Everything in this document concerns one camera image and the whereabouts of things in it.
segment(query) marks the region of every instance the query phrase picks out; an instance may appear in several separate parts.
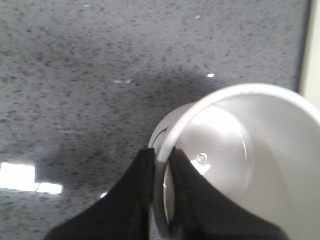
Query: white cup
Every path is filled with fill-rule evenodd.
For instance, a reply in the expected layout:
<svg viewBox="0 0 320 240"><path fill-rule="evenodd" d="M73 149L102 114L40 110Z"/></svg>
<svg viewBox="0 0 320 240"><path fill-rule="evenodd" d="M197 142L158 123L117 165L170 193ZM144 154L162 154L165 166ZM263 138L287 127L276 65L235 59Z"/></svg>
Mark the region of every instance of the white cup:
<svg viewBox="0 0 320 240"><path fill-rule="evenodd" d="M167 160L182 149L208 182L292 240L320 236L320 111L299 94L259 83L215 91L170 112L149 141L153 209L169 238L174 187Z"/></svg>

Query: granite countertop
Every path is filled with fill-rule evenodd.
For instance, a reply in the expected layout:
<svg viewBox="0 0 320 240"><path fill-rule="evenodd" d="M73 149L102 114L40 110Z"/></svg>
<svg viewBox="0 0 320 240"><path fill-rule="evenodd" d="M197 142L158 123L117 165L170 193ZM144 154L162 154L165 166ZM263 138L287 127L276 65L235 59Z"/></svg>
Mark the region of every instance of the granite countertop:
<svg viewBox="0 0 320 240"><path fill-rule="evenodd" d="M238 83L296 90L308 6L2 0L0 239L41 239L98 200L174 108Z"/></svg>

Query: black object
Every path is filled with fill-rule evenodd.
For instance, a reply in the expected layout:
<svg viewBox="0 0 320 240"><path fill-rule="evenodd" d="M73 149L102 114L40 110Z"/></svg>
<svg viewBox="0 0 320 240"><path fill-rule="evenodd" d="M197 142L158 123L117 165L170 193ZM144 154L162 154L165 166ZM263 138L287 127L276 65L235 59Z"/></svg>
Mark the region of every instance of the black object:
<svg viewBox="0 0 320 240"><path fill-rule="evenodd" d="M172 239L288 240L278 226L239 207L208 183L180 149L169 164L175 191Z"/></svg>
<svg viewBox="0 0 320 240"><path fill-rule="evenodd" d="M140 150L109 193L45 240L148 240L154 149Z"/></svg>

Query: cup rim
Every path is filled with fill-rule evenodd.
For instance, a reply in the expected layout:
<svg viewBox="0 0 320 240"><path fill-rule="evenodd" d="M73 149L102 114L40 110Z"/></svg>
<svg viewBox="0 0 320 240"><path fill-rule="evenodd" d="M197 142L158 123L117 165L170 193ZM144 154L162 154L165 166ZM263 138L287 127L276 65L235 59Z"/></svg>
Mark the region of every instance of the cup rim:
<svg viewBox="0 0 320 240"><path fill-rule="evenodd" d="M167 223L164 209L164 199L162 197L164 174L166 163L179 136L194 116L212 104L231 97L248 95L265 95L288 101L296 107L302 109L320 127L320 111L312 103L296 92L272 84L244 83L228 86L214 91L195 102L174 123L174 125L168 129L168 134L165 136L155 160L156 165L153 182L153 210L159 233L163 238L167 239L170 237L169 225Z"/></svg>

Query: speckled gray countertop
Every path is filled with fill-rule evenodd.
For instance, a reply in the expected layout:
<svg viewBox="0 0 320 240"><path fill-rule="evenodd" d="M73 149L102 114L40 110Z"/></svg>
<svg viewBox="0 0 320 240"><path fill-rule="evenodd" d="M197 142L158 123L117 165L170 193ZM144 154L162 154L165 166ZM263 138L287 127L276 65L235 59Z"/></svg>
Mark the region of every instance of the speckled gray countertop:
<svg viewBox="0 0 320 240"><path fill-rule="evenodd" d="M1 240L90 206L174 108L237 83L297 88L309 1L165 2L0 1L0 161L63 185L0 188Z"/></svg>

